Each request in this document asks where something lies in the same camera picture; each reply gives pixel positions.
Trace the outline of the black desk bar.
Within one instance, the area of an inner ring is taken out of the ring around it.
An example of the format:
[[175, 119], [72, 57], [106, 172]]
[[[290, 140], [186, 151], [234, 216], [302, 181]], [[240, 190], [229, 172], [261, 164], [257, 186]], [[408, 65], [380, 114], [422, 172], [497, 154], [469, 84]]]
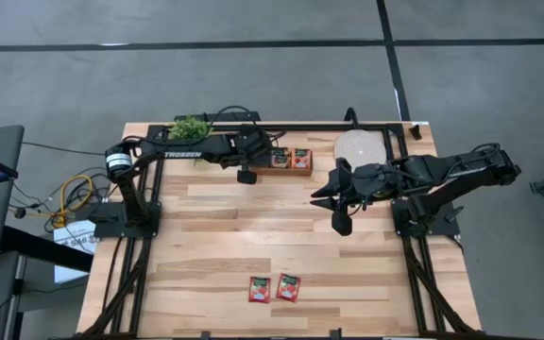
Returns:
[[8, 226], [3, 227], [0, 249], [83, 272], [91, 271], [94, 259], [92, 254]]

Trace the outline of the pink packet edge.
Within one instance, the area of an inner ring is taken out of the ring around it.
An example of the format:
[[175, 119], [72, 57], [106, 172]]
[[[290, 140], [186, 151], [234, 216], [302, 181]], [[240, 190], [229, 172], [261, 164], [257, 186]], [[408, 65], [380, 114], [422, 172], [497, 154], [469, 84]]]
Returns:
[[291, 168], [311, 170], [312, 151], [310, 149], [294, 148], [291, 151]]

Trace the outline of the white paper label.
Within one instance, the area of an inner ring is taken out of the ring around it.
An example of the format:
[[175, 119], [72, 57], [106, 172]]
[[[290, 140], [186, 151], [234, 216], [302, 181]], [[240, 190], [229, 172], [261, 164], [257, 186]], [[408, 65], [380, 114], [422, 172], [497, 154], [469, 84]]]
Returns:
[[[54, 242], [91, 255], [95, 254], [97, 241], [94, 237], [95, 224], [82, 220], [54, 230]], [[61, 265], [54, 266], [54, 283], [62, 284], [74, 281], [89, 274], [88, 271], [71, 269]]]

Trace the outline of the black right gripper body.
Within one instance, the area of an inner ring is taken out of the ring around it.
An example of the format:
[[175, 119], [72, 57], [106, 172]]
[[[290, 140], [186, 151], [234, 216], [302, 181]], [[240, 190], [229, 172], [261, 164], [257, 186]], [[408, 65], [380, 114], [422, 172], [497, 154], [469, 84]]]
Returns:
[[336, 160], [333, 184], [336, 196], [335, 208], [331, 217], [331, 225], [340, 235], [351, 235], [353, 226], [349, 212], [350, 205], [356, 205], [357, 210], [363, 210], [375, 195], [385, 195], [393, 190], [390, 181], [392, 169], [379, 163], [369, 163], [351, 168], [344, 158]]

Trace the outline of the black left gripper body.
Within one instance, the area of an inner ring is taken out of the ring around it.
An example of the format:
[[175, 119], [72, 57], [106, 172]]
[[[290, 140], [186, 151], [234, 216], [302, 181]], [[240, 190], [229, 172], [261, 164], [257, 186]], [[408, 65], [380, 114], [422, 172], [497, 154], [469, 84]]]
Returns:
[[268, 167], [271, 162], [272, 144], [269, 136], [259, 127], [240, 127], [238, 134], [231, 141], [234, 153], [227, 156], [227, 166], [239, 166], [237, 181], [243, 184], [255, 184], [257, 174], [252, 167]]

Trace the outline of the red strawberry tea packet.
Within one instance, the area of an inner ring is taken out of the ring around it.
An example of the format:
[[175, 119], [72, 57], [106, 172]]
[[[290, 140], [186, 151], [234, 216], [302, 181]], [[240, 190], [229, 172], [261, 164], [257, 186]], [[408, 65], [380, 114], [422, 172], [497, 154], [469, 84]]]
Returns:
[[251, 277], [248, 291], [249, 302], [268, 303], [270, 300], [270, 279]]
[[296, 302], [300, 284], [301, 278], [281, 273], [276, 298]]

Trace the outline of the green plant in white pot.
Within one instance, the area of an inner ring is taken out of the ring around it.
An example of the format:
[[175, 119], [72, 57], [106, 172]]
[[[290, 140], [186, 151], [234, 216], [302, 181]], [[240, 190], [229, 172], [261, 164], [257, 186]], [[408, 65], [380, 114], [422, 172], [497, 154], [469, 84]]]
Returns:
[[168, 129], [168, 138], [170, 140], [198, 140], [207, 137], [212, 127], [204, 121], [198, 120], [193, 116], [178, 120]]

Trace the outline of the beige vanilla tea packet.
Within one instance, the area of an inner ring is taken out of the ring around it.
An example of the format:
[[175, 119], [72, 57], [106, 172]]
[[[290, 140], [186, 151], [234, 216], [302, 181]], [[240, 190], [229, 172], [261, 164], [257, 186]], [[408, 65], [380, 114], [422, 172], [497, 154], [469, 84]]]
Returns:
[[290, 151], [286, 147], [273, 148], [271, 150], [270, 166], [272, 168], [289, 168]]

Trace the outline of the black aluminium table frame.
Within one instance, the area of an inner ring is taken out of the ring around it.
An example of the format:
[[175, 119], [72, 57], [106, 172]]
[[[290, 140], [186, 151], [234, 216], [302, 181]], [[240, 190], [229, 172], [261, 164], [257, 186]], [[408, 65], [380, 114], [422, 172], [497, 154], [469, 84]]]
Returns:
[[[413, 293], [391, 206], [380, 202], [353, 217], [343, 237], [328, 211], [313, 206], [334, 166], [342, 123], [272, 123], [284, 147], [310, 149], [309, 177], [259, 176], [237, 181], [232, 168], [204, 161], [150, 164], [138, 179], [161, 203], [161, 226], [148, 241], [105, 239], [96, 249], [77, 328], [88, 331], [116, 293], [142, 248], [137, 280], [105, 334], [145, 340], [198, 337], [414, 336], [449, 322], [425, 290]], [[301, 278], [296, 302], [276, 298], [281, 273]], [[268, 303], [249, 302], [251, 277], [270, 279]]]

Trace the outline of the wooden three-compartment tea box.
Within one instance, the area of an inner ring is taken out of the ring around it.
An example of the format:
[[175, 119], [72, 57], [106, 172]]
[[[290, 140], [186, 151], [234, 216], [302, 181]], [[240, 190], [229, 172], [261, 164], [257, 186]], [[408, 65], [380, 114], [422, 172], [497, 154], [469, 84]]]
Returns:
[[250, 170], [255, 172], [258, 175], [264, 176], [301, 176], [309, 177], [313, 172], [313, 152], [312, 152], [312, 169], [311, 170], [302, 170], [302, 169], [292, 169], [291, 168], [291, 151], [294, 148], [286, 147], [290, 151], [290, 167], [289, 168], [272, 168], [270, 166], [270, 155], [267, 156], [264, 160], [265, 163], [261, 166], [251, 166]]

